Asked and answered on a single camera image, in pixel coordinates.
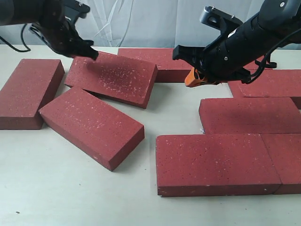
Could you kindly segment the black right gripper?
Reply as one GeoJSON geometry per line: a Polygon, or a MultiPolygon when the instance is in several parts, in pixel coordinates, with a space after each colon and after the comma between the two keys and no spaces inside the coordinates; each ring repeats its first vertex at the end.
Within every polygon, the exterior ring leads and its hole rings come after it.
{"type": "Polygon", "coordinates": [[[192,66],[184,80],[186,87],[251,79],[250,71],[244,68],[252,61],[251,42],[245,35],[222,37],[207,47],[178,45],[172,59],[183,60],[192,66]]]}

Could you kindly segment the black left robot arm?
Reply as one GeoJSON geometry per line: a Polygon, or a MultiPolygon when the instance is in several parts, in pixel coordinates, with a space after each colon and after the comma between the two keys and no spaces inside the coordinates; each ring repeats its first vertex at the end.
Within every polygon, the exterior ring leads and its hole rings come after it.
{"type": "Polygon", "coordinates": [[[55,53],[96,60],[94,42],[82,39],[75,27],[78,18],[89,12],[90,7],[77,0],[2,0],[0,24],[30,24],[30,31],[55,53]]]}

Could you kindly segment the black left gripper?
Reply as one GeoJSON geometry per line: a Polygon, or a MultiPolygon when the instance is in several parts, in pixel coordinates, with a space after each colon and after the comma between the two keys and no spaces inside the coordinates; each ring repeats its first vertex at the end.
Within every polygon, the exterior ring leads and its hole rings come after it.
{"type": "Polygon", "coordinates": [[[82,39],[64,16],[57,21],[33,23],[29,30],[57,54],[69,58],[88,57],[94,61],[98,58],[98,51],[92,48],[94,42],[82,39]]]}

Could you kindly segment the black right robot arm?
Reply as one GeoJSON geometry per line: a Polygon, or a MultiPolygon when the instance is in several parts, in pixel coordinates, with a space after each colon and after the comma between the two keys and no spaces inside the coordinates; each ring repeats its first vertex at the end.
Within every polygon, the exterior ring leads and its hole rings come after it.
{"type": "Polygon", "coordinates": [[[220,31],[206,47],[178,45],[173,60],[192,66],[185,86],[218,85],[229,81],[254,82],[265,68],[275,68],[271,53],[301,42],[301,2],[266,0],[260,11],[242,22],[215,7],[205,7],[200,21],[220,31]]]}

